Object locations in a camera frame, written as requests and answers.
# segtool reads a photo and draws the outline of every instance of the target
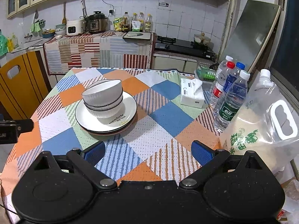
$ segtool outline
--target white bottle cap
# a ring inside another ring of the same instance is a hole
[[[270,79],[271,72],[267,69],[261,69],[260,77],[267,77]]]
[[[250,74],[247,71],[241,70],[240,77],[248,81],[248,79],[250,78]]]
[[[227,55],[227,56],[225,57],[225,59],[226,59],[227,61],[233,61],[233,60],[234,60],[234,58],[230,57],[229,55]]]

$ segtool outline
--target white handle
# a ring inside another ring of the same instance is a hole
[[[275,115],[275,110],[276,110],[276,108],[277,108],[278,106],[280,106],[280,105],[282,106],[283,111],[284,111],[284,113],[286,114],[286,118],[287,118],[287,120],[290,122],[290,127],[291,127],[292,130],[293,130],[293,133],[290,134],[290,135],[288,135],[288,136],[286,136],[286,135],[282,132],[282,129],[281,129],[280,125],[279,125],[278,119],[277,119],[277,117],[276,117],[276,115]],[[271,119],[272,119],[272,121],[273,121],[273,123],[274,123],[275,129],[276,129],[277,134],[278,134],[278,136],[280,137],[280,139],[282,139],[282,140],[286,140],[286,139],[290,139],[290,138],[292,138],[292,137],[297,136],[297,134],[298,134],[298,128],[297,128],[297,126],[296,126],[296,123],[295,123],[295,120],[294,120],[294,118],[293,118],[293,116],[292,116],[292,113],[291,113],[290,109],[288,108],[288,105],[286,104],[286,102],[285,102],[284,100],[278,100],[278,101],[276,101],[276,102],[272,105],[271,110],[270,110],[270,115],[271,115]]]

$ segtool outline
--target green bottle label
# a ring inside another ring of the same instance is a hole
[[[231,121],[239,109],[229,106],[226,102],[222,105],[219,115],[227,121]]]

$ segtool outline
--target stack of plates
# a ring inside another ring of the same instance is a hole
[[[135,99],[123,92],[122,107],[114,116],[101,119],[93,116],[85,107],[83,99],[76,107],[75,117],[79,125],[87,132],[100,136],[118,134],[127,129],[134,121],[137,112]]]

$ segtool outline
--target cooking pot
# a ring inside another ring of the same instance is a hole
[[[101,11],[94,11],[94,14],[86,16],[85,18],[90,34],[98,34],[106,31],[107,18]]]
[[[200,35],[194,35],[194,42],[198,44],[208,45],[211,42],[211,39],[201,33]]]

